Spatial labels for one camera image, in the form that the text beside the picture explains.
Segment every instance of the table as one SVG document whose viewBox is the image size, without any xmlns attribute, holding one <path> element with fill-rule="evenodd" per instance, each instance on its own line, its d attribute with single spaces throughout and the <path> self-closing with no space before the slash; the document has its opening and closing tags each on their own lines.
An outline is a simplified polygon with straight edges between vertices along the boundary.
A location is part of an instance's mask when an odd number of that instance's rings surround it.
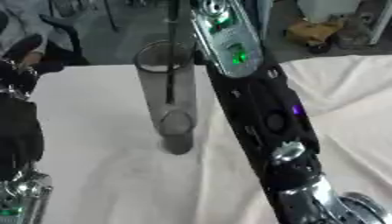
<svg viewBox="0 0 392 224">
<path fill-rule="evenodd" d="M 31 99 L 45 132 L 38 166 L 55 187 L 45 223 L 123 223 L 127 214 L 129 223 L 187 223 L 214 101 L 207 76 L 196 72 L 195 147 L 178 157 L 159 146 L 133 66 L 69 67 L 42 78 Z"/>
<path fill-rule="evenodd" d="M 340 192 L 392 210 L 392 57 L 283 64 L 318 133 L 320 159 Z M 45 224 L 276 223 L 207 76 L 196 69 L 194 149 L 160 150 L 133 66 L 70 67 L 43 78 L 38 104 L 54 179 Z"/>
</svg>

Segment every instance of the chair leg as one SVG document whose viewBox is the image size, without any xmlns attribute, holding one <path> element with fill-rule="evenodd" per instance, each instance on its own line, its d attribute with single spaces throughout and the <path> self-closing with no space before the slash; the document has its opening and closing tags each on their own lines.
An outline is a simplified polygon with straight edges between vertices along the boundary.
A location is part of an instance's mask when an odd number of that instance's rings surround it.
<svg viewBox="0 0 392 224">
<path fill-rule="evenodd" d="M 54 17 L 53 0 L 47 0 L 47 3 L 49 6 L 49 15 L 51 15 L 51 17 Z"/>
<path fill-rule="evenodd" d="M 108 14 L 108 21 L 110 22 L 110 25 L 112 27 L 113 32 L 118 32 L 119 29 L 115 23 L 115 20 L 113 19 L 113 15 L 112 15 L 112 12 L 110 11 L 110 6 L 109 6 L 108 0 L 103 0 L 103 3 L 105 5 L 105 10 L 106 10 L 106 13 Z"/>
</svg>

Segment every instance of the purple led light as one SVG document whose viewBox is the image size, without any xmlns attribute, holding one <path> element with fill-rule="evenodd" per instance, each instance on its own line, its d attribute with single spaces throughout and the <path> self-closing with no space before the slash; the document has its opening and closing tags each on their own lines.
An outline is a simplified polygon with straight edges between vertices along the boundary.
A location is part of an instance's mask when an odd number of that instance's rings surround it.
<svg viewBox="0 0 392 224">
<path fill-rule="evenodd" d="M 294 113 L 294 115 L 300 115 L 301 114 L 301 106 L 299 105 L 294 105 L 292 106 L 292 112 Z"/>
</svg>

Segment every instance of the hand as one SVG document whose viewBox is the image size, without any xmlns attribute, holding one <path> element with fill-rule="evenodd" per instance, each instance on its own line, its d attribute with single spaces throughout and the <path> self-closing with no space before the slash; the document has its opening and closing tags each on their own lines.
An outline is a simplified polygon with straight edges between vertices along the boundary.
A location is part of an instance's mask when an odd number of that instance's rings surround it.
<svg viewBox="0 0 392 224">
<path fill-rule="evenodd" d="M 22 62 L 19 64 L 19 69 L 25 69 L 29 66 L 38 64 L 42 60 L 42 53 L 40 52 L 29 52 L 24 56 Z"/>
</svg>

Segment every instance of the white box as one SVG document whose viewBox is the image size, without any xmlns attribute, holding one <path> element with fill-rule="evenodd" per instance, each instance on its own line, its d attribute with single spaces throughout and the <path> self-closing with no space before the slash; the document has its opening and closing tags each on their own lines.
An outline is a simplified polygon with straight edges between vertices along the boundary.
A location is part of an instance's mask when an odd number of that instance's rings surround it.
<svg viewBox="0 0 392 224">
<path fill-rule="evenodd" d="M 361 0 L 298 0 L 299 9 L 311 23 L 322 23 L 331 15 L 354 13 Z"/>
</svg>

